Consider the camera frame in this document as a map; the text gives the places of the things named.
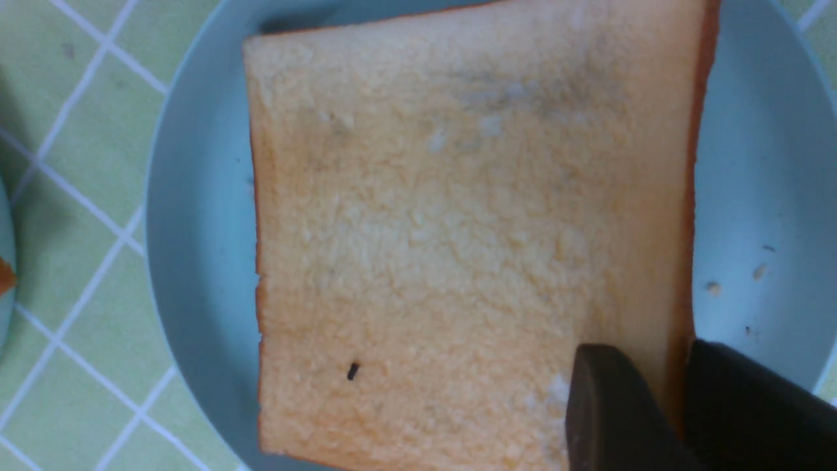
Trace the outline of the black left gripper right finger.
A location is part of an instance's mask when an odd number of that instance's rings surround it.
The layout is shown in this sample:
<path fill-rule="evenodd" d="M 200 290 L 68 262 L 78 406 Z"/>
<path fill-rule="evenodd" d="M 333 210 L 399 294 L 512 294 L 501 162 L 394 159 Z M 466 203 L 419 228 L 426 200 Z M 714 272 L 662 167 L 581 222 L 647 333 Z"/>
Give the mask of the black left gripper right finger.
<path fill-rule="evenodd" d="M 723 343 L 687 366 L 687 447 L 708 470 L 834 470 L 834 406 Z"/>

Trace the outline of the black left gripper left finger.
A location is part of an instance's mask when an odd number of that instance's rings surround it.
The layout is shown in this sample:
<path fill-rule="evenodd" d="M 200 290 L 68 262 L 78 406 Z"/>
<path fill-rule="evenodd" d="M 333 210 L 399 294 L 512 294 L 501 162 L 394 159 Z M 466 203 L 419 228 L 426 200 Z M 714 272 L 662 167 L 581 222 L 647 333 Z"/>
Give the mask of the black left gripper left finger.
<path fill-rule="evenodd" d="M 702 470 L 630 359 L 578 345 L 565 423 L 571 470 Z"/>

